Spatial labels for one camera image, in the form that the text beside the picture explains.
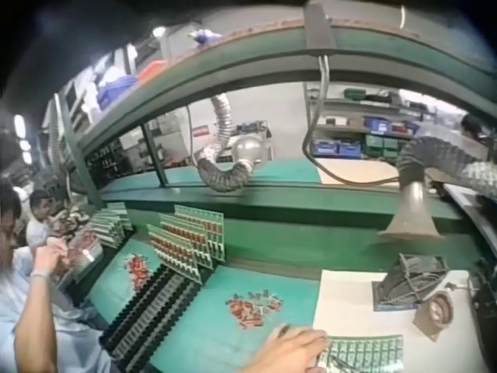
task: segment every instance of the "circuit board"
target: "circuit board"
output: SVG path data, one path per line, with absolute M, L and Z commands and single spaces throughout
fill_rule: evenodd
M 328 338 L 330 346 L 318 358 L 318 366 L 327 373 L 400 373 L 403 369 L 401 335 Z

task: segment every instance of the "hand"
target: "hand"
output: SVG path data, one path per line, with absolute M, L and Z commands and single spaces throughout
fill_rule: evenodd
M 48 274 L 56 274 L 68 265 L 68 252 L 59 242 L 51 237 L 47 240 L 46 246 L 36 248 L 34 257 L 34 270 L 42 270 Z
M 317 373 L 322 368 L 308 368 L 328 345 L 326 332 L 307 327 L 291 327 L 280 336 L 282 325 L 269 336 L 266 345 L 241 373 Z

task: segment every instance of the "worker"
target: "worker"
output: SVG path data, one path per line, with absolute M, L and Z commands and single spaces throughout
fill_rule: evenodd
M 19 196 L 0 180 L 0 371 L 119 372 L 100 347 L 99 332 L 78 322 L 80 311 L 62 312 L 52 304 L 50 277 L 67 264 L 62 240 L 11 247 L 20 214 Z M 325 333 L 294 327 L 282 334 L 283 327 L 241 373 L 311 372 L 309 362 L 328 346 Z
M 461 121 L 461 133 L 471 140 L 480 141 L 481 121 L 474 115 L 464 115 Z
M 28 245 L 45 242 L 51 233 L 51 198 L 45 190 L 34 190 L 30 195 L 30 209 L 33 215 L 26 228 Z
M 20 213 L 18 194 L 0 180 L 0 372 L 111 372 L 100 332 L 79 322 L 84 312 L 52 304 L 50 277 L 65 260 L 64 243 L 12 248 Z

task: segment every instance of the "wrist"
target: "wrist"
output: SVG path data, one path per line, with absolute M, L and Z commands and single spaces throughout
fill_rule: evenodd
M 48 270 L 43 270 L 40 268 L 35 268 L 31 272 L 31 280 L 43 280 L 46 282 L 50 281 L 50 271 Z

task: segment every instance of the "storage box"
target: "storage box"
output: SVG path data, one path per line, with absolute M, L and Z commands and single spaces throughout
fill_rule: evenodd
M 416 132 L 419 129 L 419 124 L 414 123 L 414 122 L 406 121 L 406 122 L 404 122 L 404 127 L 407 130 L 408 134 L 414 135 L 414 134 L 416 134 Z
M 364 127 L 377 132 L 390 132 L 391 122 L 384 118 L 364 117 Z
M 97 96 L 97 102 L 99 103 L 100 109 L 105 110 L 105 108 L 121 97 L 129 88 L 135 85 L 136 82 L 137 79 L 134 75 L 126 75 L 118 78 L 115 82 L 107 83 L 105 86 L 100 88 Z
M 365 89 L 347 88 L 343 90 L 343 96 L 353 101 L 362 101 L 366 98 Z
M 364 118 L 362 117 L 349 118 L 349 127 L 355 130 L 364 129 Z
M 387 150 L 398 150 L 398 140 L 395 138 L 384 138 L 383 147 Z
M 372 134 L 366 135 L 366 148 L 364 152 L 370 157 L 381 157 L 383 153 L 383 138 Z
M 396 150 L 390 150 L 390 149 L 383 149 L 383 158 L 391 161 L 397 160 L 398 157 L 398 151 Z
M 312 155 L 337 155 L 339 145 L 335 141 L 314 141 L 311 146 Z
M 153 79 L 156 75 L 160 74 L 167 68 L 168 63 L 164 60 L 155 60 L 144 68 L 137 77 L 139 83 L 147 82 L 150 79 Z
M 359 144 L 342 143 L 339 145 L 339 155 L 343 158 L 361 159 L 362 154 Z

